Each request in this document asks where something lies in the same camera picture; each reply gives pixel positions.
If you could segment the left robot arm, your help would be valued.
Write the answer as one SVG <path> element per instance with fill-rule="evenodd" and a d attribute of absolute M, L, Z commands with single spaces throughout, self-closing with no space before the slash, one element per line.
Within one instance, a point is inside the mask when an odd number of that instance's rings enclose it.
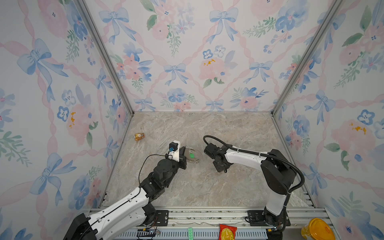
<path fill-rule="evenodd" d="M 73 220 L 65 240 L 113 240 L 123 232 L 155 223 L 152 202 L 165 192 L 179 169 L 187 167 L 186 147 L 172 142 L 169 152 L 154 170 L 127 196 L 90 216 L 81 214 Z"/>

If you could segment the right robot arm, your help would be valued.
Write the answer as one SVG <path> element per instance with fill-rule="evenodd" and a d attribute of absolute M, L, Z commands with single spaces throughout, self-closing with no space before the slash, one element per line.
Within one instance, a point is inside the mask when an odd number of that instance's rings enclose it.
<path fill-rule="evenodd" d="M 233 164 L 240 164 L 263 172 L 270 188 L 269 199 L 262 211 L 248 211 L 246 222 L 251 226 L 271 227 L 273 231 L 282 231 L 290 226 L 287 205 L 291 193 L 303 186 L 302 172 L 278 150 L 257 153 L 237 149 L 231 145 L 222 147 L 209 143 L 204 153 L 213 159 L 216 170 L 226 172 Z"/>

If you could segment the small brown bear toy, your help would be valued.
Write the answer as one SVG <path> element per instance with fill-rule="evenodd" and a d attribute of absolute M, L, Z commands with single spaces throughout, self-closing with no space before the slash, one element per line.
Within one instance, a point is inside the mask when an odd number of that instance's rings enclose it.
<path fill-rule="evenodd" d="M 140 140 L 145 138 L 145 134 L 144 133 L 135 133 L 134 137 L 135 137 L 135 141 L 140 141 Z"/>

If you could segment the green toy brick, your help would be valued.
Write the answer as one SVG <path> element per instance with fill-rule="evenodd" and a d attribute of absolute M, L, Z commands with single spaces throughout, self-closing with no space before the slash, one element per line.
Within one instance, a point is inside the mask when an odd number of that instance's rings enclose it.
<path fill-rule="evenodd" d="M 193 228 L 188 228 L 188 238 L 189 240 L 194 240 Z"/>

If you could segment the red yellow snack packet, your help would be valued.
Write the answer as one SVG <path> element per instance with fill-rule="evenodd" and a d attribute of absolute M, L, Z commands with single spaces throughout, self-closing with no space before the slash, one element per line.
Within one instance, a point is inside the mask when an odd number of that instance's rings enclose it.
<path fill-rule="evenodd" d="M 238 228 L 220 224 L 219 240 L 235 240 Z"/>

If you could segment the yellow lidded container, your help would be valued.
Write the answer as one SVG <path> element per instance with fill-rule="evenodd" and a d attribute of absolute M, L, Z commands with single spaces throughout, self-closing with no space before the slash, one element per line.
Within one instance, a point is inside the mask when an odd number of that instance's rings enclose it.
<path fill-rule="evenodd" d="M 331 227 L 323 220 L 314 218 L 302 227 L 301 236 L 305 240 L 335 240 Z"/>

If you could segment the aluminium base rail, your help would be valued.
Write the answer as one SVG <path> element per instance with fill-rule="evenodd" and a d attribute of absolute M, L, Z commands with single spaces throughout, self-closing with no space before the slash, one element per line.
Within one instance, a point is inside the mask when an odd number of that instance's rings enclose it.
<path fill-rule="evenodd" d="M 155 217 L 149 217 L 145 214 L 143 209 L 134 210 L 133 213 L 128 214 L 126 218 L 121 220 L 124 226 L 116 239 L 136 239 L 133 233 L 143 226 L 158 227 L 159 234 L 155 239 L 183 239 L 188 238 L 188 228 L 193 228 L 194 239 L 217 239 L 219 236 L 220 224 L 237 227 L 236 240 L 240 239 L 262 239 L 266 238 L 267 234 L 261 229 L 269 229 L 269 226 L 262 226 L 256 224 L 262 219 L 262 208 L 243 208 L 243 207 L 156 207 Z M 299 232 L 299 239 L 301 236 L 301 229 L 309 224 L 310 220 L 318 218 L 323 220 L 329 225 L 333 231 L 336 240 L 340 240 L 335 226 L 333 225 L 326 209 L 313 208 L 313 207 L 294 207 L 287 208 L 287 224 L 285 225 L 285 232 L 287 236 L 293 236 L 293 230 L 297 229 Z"/>

